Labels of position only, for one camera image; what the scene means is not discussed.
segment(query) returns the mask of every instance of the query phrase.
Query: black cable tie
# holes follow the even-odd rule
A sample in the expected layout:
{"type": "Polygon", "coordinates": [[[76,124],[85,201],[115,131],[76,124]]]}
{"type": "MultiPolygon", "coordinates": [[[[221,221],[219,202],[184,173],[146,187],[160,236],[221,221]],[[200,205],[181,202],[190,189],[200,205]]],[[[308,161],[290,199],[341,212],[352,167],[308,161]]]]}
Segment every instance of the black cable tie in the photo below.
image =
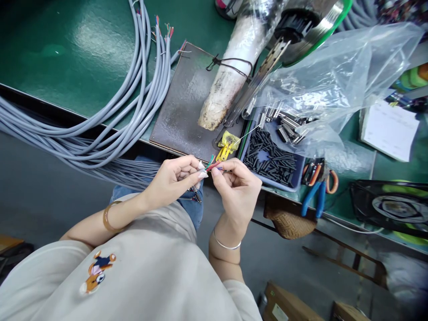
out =
{"type": "Polygon", "coordinates": [[[248,60],[241,59],[241,58],[218,59],[217,57],[218,57],[218,54],[216,54],[215,57],[213,57],[212,62],[205,68],[206,71],[211,71],[214,68],[214,65],[219,65],[219,66],[223,65],[223,66],[232,68],[238,74],[244,76],[246,78],[246,82],[250,82],[251,81],[251,77],[249,75],[246,75],[244,72],[240,71],[238,68],[235,68],[233,66],[224,64],[223,61],[226,61],[226,60],[239,60],[239,61],[245,62],[245,63],[249,64],[250,67],[251,67],[250,73],[251,73],[251,70],[253,69],[253,64],[251,62],[249,62],[248,60]]]}

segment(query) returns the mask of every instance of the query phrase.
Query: fan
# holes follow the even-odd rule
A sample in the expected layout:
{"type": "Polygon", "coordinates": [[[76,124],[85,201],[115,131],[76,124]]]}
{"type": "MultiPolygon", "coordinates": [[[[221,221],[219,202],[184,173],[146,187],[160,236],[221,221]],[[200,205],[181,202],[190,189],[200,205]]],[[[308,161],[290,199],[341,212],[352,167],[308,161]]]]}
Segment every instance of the fan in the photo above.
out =
{"type": "Polygon", "coordinates": [[[428,239],[428,184],[358,180],[350,190],[358,220],[428,239]]]}

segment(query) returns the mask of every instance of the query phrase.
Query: notebook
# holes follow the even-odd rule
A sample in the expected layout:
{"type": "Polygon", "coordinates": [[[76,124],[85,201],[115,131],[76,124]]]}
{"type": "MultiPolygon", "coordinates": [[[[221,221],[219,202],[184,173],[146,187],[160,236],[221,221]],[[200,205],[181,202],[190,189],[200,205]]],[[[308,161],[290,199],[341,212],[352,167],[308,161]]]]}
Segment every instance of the notebook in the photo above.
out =
{"type": "Polygon", "coordinates": [[[379,101],[364,113],[360,140],[398,161],[408,162],[419,125],[415,115],[379,101]]]}

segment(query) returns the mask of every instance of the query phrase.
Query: blue plastic tray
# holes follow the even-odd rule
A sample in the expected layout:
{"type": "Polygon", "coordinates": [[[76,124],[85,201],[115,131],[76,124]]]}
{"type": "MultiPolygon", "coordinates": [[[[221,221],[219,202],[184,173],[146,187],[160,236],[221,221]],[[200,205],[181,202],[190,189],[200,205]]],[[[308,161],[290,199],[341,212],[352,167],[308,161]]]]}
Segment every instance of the blue plastic tray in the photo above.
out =
{"type": "MultiPolygon", "coordinates": [[[[250,145],[251,135],[252,134],[253,134],[253,132],[251,132],[251,133],[248,134],[247,141],[245,142],[244,150],[243,150],[241,158],[240,158],[240,160],[242,162],[244,161],[245,155],[247,153],[248,146],[250,145]]],[[[268,156],[268,154],[265,151],[260,151],[259,154],[258,154],[258,157],[259,157],[260,161],[267,160],[268,159],[267,156],[268,156]]],[[[259,175],[257,173],[254,173],[253,171],[252,172],[258,178],[260,178],[264,184],[276,187],[276,188],[278,188],[280,190],[283,190],[285,192],[294,193],[294,192],[296,192],[300,188],[300,181],[301,181],[301,177],[302,177],[302,173],[303,173],[303,168],[305,166],[305,159],[306,159],[305,157],[297,155],[297,154],[294,154],[294,156],[296,158],[296,170],[294,171],[293,177],[292,177],[291,182],[290,182],[293,187],[285,186],[285,185],[280,184],[280,183],[278,183],[278,182],[276,182],[276,181],[274,181],[274,180],[272,180],[270,178],[261,176],[261,175],[259,175]]]]}

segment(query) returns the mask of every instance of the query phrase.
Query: sweatshirt sleeve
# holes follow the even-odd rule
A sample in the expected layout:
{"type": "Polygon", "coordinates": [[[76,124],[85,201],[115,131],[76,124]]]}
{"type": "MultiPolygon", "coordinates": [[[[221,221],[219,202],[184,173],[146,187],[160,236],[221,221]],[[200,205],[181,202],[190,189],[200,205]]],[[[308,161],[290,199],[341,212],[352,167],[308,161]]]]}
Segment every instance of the sweatshirt sleeve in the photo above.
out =
{"type": "Polygon", "coordinates": [[[243,321],[262,321],[254,296],[244,283],[227,280],[223,282],[223,285],[232,297],[243,321]]]}
{"type": "Polygon", "coordinates": [[[90,252],[84,243],[67,240],[26,257],[0,286],[0,321],[31,319],[90,252]]]}

